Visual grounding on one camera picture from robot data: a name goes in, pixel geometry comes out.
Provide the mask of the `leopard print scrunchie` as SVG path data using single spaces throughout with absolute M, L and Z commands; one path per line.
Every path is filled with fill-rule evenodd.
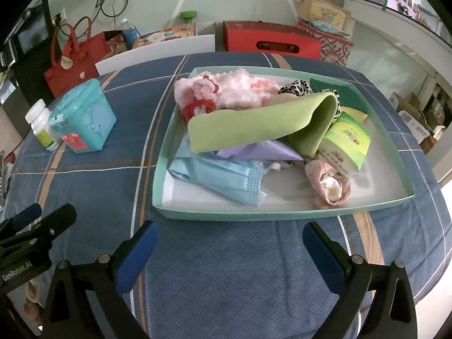
M 337 99 L 337 109 L 334 115 L 334 119 L 338 119 L 342 113 L 342 108 L 340 105 L 339 92 L 335 89 L 323 89 L 320 91 L 321 93 L 332 93 L 335 95 Z M 307 94 L 313 94 L 314 90 L 310 86 L 310 84 L 305 80 L 297 80 L 292 83 L 286 84 L 282 86 L 278 92 L 278 94 L 294 94 L 297 97 L 306 96 Z

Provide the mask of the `green tissue pack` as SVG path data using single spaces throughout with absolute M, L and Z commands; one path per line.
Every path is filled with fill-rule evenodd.
M 343 112 L 323 137 L 318 153 L 344 178 L 351 179 L 361 170 L 371 136 L 352 116 Z

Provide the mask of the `lime green cloth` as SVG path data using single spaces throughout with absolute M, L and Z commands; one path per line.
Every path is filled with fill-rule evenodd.
M 188 122 L 190 149 L 220 151 L 286 137 L 300 155 L 313 157 L 338 108 L 336 95 L 322 92 L 267 107 L 200 114 Z

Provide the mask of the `white pill bottle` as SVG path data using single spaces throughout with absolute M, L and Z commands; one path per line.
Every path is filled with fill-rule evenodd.
M 40 144 L 48 151 L 56 150 L 62 143 L 60 137 L 48 125 L 51 111 L 46 107 L 43 99 L 39 99 L 25 115 L 26 122 L 30 125 L 31 130 L 40 142 Z

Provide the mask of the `green yellow scrub sponge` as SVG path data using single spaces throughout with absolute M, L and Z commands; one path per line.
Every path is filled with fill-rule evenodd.
M 365 100 L 346 85 L 338 85 L 310 79 L 310 86 L 314 93 L 331 92 L 338 99 L 337 119 L 343 112 L 353 117 L 358 123 L 363 123 L 368 116 Z

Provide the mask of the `orange toy box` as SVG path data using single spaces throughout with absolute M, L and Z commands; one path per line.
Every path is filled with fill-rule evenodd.
M 196 35 L 196 23 L 174 25 L 144 34 L 136 39 L 133 49 L 164 41 L 172 41 L 179 38 L 188 38 Z

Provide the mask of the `blue plaid tablecloth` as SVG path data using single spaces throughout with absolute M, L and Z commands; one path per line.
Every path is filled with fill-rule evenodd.
M 303 246 L 301 220 L 205 223 L 168 220 L 152 206 L 156 160 L 171 112 L 172 85 L 195 68 L 286 68 L 351 83 L 384 125 L 414 196 L 399 207 L 323 218 L 321 227 L 370 262 L 400 259 L 415 301 L 451 261 L 451 217 L 427 159 L 384 95 L 361 72 L 276 54 L 218 52 L 168 57 L 101 78 L 117 123 L 102 151 L 46 151 L 34 136 L 15 161 L 5 215 L 38 202 L 70 203 L 77 221 L 55 240 L 54 262 L 111 253 L 144 219 L 158 245 L 126 301 L 153 338 L 310 338 L 336 299 Z

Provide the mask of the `patterned red gift box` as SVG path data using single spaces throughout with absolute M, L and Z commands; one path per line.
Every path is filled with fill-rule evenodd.
M 351 41 L 337 35 L 322 32 L 302 20 L 298 21 L 297 26 L 301 31 L 320 41 L 321 60 L 336 64 L 342 68 L 346 67 L 353 47 Z

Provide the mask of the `pink fabric scrunchie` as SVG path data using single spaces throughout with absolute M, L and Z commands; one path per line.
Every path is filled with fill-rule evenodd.
M 305 174 L 316 192 L 315 204 L 318 208 L 340 208 L 346 206 L 351 181 L 344 178 L 324 158 L 315 158 L 305 164 Z

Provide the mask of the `teal rimmed white tray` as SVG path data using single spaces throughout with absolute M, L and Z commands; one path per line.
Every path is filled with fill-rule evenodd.
M 352 191 L 344 207 L 319 209 L 315 192 L 297 166 L 270 171 L 261 188 L 266 197 L 258 207 L 242 204 L 201 185 L 183 181 L 168 168 L 187 133 L 187 124 L 174 109 L 156 162 L 152 205 L 168 219 L 204 221 L 311 220 L 395 207 L 413 198 L 408 170 L 384 124 L 363 94 L 351 83 L 334 77 L 280 68 L 247 67 L 257 76 L 280 85 L 311 78 L 329 88 L 345 86 L 354 94 L 367 116 L 363 126 L 371 136 L 362 169 L 351 180 Z

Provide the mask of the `teal plastic case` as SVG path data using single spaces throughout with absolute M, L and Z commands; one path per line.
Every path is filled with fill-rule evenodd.
M 62 96 L 48 125 L 76 154 L 100 151 L 116 124 L 101 83 L 90 79 Z

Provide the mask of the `white storage bin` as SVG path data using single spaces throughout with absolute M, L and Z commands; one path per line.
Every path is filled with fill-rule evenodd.
M 96 63 L 97 72 L 104 75 L 166 57 L 215 52 L 215 30 L 214 22 L 197 24 L 192 37 L 174 38 L 115 54 Z

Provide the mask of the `white desk shelf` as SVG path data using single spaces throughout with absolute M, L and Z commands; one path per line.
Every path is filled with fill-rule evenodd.
M 404 15 L 366 0 L 344 0 L 351 18 L 391 41 L 427 72 L 418 95 L 420 109 L 427 106 L 435 86 L 451 95 L 451 47 L 433 32 Z

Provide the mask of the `blue face mask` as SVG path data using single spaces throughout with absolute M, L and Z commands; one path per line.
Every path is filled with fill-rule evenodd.
M 220 158 L 211 152 L 195 154 L 185 135 L 169 165 L 171 175 L 198 184 L 242 204 L 258 206 L 266 194 L 262 178 L 275 164 L 272 161 Z

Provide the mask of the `red felt tote bag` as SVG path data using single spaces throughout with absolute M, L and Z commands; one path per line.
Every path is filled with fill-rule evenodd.
M 87 21 L 85 41 L 78 41 L 75 29 Z M 70 30 L 69 38 L 60 56 L 56 54 L 57 36 L 62 27 Z M 126 47 L 126 41 L 120 30 L 101 31 L 92 35 L 92 21 L 88 16 L 82 17 L 75 26 L 62 24 L 54 33 L 51 41 L 51 67 L 44 73 L 47 84 L 54 96 L 58 98 L 75 86 L 98 77 L 96 64 L 113 57 Z

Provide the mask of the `pink white knitted cloth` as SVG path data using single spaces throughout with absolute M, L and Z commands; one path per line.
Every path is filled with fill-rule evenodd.
M 216 110 L 262 107 L 280 90 L 276 82 L 252 75 L 243 68 L 224 73 L 203 71 L 193 77 L 204 75 L 209 75 L 219 86 Z

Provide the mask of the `red cardboard box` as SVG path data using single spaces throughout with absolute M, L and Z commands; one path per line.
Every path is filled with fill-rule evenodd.
M 224 21 L 226 51 L 286 54 L 321 60 L 321 42 L 299 28 L 262 21 Z

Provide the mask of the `red pink flower hairband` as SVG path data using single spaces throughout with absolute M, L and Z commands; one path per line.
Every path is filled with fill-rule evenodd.
M 188 122 L 194 116 L 217 109 L 218 84 L 209 75 L 180 79 L 175 83 L 174 97 L 182 117 Z

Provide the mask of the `purple baby wipes pack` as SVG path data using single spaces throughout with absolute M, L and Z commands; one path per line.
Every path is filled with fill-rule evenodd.
M 302 161 L 302 156 L 279 140 L 264 141 L 230 149 L 214 151 L 220 158 L 263 161 Z

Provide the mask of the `blue label water bottle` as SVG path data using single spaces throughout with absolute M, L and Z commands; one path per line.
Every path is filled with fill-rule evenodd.
M 140 39 L 140 33 L 136 26 L 131 24 L 127 18 L 121 20 L 121 26 L 126 44 L 132 49 L 136 41 Z

